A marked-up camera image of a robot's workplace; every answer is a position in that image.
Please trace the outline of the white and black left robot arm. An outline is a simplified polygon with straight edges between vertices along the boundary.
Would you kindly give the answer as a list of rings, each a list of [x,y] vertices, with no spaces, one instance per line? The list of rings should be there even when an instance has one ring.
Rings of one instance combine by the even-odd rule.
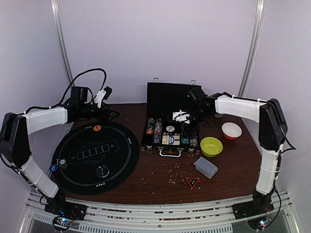
[[[31,106],[58,103],[68,86],[62,71],[2,71],[0,74],[0,116],[8,112],[20,113]],[[52,154],[66,130],[56,126],[30,136],[34,160],[47,171]],[[4,164],[0,165],[0,227],[16,231],[31,187]]]

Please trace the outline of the blue texas holdem card deck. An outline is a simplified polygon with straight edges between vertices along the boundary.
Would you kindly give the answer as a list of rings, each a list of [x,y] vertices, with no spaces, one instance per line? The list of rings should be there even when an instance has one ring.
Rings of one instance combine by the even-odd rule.
[[[169,136],[169,145],[172,145],[172,146],[180,145],[180,136],[179,135],[170,135]]]

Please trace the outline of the yellow-green bowl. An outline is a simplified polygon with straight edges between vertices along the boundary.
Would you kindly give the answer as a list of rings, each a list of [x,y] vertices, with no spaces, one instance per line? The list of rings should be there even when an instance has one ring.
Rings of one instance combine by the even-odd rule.
[[[215,137],[205,137],[200,142],[201,152],[206,157],[216,157],[223,151],[223,144]]]

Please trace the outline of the clear black round button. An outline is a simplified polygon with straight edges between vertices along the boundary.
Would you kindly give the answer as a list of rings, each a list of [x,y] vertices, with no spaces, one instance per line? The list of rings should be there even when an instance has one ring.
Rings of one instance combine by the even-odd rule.
[[[109,168],[107,166],[98,166],[96,169],[96,175],[100,178],[105,178],[109,175]]]

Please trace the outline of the black poker chip case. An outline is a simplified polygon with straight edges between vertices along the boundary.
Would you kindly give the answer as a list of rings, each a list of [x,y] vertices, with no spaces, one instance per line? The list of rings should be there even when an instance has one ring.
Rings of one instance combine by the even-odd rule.
[[[143,150],[156,150],[161,157],[200,151],[200,126],[195,116],[195,91],[200,89],[194,83],[147,83]]]

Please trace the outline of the white dealer button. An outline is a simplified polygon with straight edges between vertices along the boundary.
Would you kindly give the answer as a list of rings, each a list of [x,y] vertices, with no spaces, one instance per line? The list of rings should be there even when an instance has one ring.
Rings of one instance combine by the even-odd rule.
[[[167,132],[167,133],[173,133],[173,132],[175,132],[175,127],[174,127],[173,125],[168,125],[168,126],[166,127],[166,132]]]

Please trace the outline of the green circuit board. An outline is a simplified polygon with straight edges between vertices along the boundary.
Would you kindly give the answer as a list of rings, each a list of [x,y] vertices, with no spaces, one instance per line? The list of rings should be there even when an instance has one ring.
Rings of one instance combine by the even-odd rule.
[[[269,226],[270,222],[271,222],[270,218],[263,218],[263,219],[257,218],[255,219],[255,223],[252,228],[256,231],[262,231]]]
[[[73,224],[73,220],[63,216],[56,216],[52,220],[52,226],[55,230],[61,232],[68,230]]]

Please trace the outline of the left inner poker chip row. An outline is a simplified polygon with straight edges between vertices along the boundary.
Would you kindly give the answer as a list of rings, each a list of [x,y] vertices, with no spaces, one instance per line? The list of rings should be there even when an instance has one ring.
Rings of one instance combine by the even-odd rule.
[[[158,118],[155,121],[153,143],[159,144],[161,142],[161,134],[162,134],[162,119]]]

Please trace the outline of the blue small blind button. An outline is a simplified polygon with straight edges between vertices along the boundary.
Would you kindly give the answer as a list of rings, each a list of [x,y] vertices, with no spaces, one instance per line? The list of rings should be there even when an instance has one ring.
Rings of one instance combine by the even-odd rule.
[[[51,173],[55,173],[57,170],[58,170],[58,165],[56,165],[56,164],[52,164],[52,165],[50,166],[50,168],[49,168],[49,171],[50,171]]]

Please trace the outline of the aluminium front rail base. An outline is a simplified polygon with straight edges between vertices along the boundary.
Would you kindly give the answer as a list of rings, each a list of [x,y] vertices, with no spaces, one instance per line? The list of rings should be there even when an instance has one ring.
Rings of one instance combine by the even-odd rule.
[[[232,206],[251,200],[251,196],[163,205],[130,205],[68,199],[84,204],[84,220],[74,221],[73,233],[252,233],[252,220],[274,222],[266,233],[299,233],[294,206],[288,192],[274,194],[275,209],[249,218],[236,219]]]

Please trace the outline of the aluminium frame post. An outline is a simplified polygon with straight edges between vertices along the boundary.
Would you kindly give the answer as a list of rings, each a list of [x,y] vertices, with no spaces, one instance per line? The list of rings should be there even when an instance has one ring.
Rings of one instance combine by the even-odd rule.
[[[255,62],[256,52],[259,46],[260,35],[262,31],[263,19],[264,19],[264,10],[265,10],[265,0],[258,0],[256,6],[256,13],[253,25],[253,32],[250,41],[249,52],[242,76],[242,82],[238,92],[238,97],[245,97],[250,85],[253,66]]]
[[[66,49],[66,43],[62,28],[60,10],[59,10],[59,3],[58,0],[51,0],[51,7],[52,7],[52,16],[54,19],[54,25],[56,29],[56,35],[58,38],[58,44],[60,48],[61,60],[63,62],[66,78],[68,79],[68,83],[71,83],[73,80],[68,53]]]

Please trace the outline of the round black poker mat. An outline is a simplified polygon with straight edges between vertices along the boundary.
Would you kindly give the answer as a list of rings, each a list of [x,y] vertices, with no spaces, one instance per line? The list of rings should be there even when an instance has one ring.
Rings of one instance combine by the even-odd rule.
[[[52,164],[58,165],[58,170],[52,176],[70,193],[90,196],[110,191],[137,167],[140,146],[134,133],[115,122],[101,125],[98,132],[93,130],[95,125],[101,124],[93,122],[70,131],[54,152]],[[60,167],[61,159],[66,159],[67,168]],[[107,166],[109,175],[98,177],[98,166]]]

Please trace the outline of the left outer poker chip row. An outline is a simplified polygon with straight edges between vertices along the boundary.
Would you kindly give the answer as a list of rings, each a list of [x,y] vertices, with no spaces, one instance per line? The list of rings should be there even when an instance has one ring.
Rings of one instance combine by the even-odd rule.
[[[156,120],[149,118],[147,121],[146,134],[154,134]]]

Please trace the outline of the grey card deck box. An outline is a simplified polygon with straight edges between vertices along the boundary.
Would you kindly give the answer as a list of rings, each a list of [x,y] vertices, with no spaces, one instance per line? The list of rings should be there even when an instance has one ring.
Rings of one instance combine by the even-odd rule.
[[[193,164],[196,170],[200,171],[209,179],[211,179],[218,172],[218,168],[203,157],[200,157]]]

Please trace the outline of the left aluminium frame post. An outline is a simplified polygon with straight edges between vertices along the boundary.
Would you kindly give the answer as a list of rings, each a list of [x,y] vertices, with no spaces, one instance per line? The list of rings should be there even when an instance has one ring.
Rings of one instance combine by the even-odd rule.
[[[68,53],[66,49],[66,43],[62,28],[60,10],[59,10],[59,3],[58,0],[51,0],[51,7],[52,7],[52,16],[54,19],[54,25],[56,29],[56,35],[58,38],[58,44],[60,48],[61,60],[63,62],[66,78],[68,79],[68,83],[71,83],[73,80]]]

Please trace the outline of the right aluminium frame post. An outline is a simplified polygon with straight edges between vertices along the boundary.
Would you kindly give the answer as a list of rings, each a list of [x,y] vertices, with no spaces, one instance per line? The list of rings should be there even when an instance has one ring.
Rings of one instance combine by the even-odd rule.
[[[256,6],[256,13],[253,25],[253,32],[250,41],[249,52],[242,76],[242,82],[238,92],[238,97],[245,97],[250,85],[253,66],[255,62],[256,52],[259,46],[260,35],[262,31],[263,19],[264,19],[264,10],[265,10],[265,0],[258,0]]]

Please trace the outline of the orange round button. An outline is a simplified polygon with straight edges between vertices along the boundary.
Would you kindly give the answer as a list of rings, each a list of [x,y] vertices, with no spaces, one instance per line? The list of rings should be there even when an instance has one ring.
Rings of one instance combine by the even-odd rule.
[[[93,127],[93,130],[94,131],[96,131],[96,132],[98,132],[98,131],[100,131],[101,130],[101,125],[95,125],[94,127]]]

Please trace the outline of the right green circuit board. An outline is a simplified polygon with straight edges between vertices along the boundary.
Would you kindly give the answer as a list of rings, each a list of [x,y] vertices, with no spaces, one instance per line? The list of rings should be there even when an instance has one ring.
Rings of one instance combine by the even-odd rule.
[[[252,228],[256,231],[262,231],[269,226],[270,222],[271,222],[270,218],[263,218],[263,219],[257,218],[255,219],[255,223]]]

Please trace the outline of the red and black triangle card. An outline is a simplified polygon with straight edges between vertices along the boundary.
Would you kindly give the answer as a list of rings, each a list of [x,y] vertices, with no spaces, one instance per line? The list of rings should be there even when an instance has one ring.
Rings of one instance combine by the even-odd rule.
[[[195,186],[198,184],[199,181],[200,181],[200,178],[186,177],[186,182],[188,183],[191,190],[193,190],[195,188]]]

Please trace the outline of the right outer poker chip row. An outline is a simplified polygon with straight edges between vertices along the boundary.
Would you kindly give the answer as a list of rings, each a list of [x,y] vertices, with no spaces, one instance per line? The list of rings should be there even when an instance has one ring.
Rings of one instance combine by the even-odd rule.
[[[197,133],[193,132],[190,135],[190,146],[191,147],[197,147],[198,146],[198,139],[197,139]]]

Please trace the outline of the left green circuit board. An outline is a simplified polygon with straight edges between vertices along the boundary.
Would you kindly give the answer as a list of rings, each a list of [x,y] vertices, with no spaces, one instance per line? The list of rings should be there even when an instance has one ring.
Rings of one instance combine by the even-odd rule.
[[[73,220],[63,216],[56,216],[52,220],[52,226],[55,230],[61,232],[68,230],[73,224]]]

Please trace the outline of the white and orange bowl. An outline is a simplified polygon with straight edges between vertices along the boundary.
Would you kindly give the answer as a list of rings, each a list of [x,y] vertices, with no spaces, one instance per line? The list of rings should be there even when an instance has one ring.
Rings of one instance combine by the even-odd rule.
[[[223,136],[227,140],[236,140],[242,135],[242,129],[233,122],[226,122],[222,125]]]

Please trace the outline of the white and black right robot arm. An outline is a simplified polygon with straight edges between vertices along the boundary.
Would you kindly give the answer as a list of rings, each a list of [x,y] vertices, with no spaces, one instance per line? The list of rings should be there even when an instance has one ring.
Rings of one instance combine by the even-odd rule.
[[[190,110],[175,110],[172,119],[182,123],[199,123],[211,114],[230,115],[247,119],[258,125],[261,153],[259,179],[252,199],[232,206],[235,219],[249,218],[274,209],[272,195],[279,194],[276,180],[281,169],[282,155],[295,150],[288,138],[288,125],[279,100],[248,99],[227,92],[207,95],[200,86],[187,93]]]

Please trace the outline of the cream card deck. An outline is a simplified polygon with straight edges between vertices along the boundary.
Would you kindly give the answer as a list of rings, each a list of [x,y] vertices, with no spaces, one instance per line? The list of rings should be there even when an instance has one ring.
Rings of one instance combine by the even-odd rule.
[[[162,136],[162,145],[168,145],[169,144],[169,135],[163,135]]]

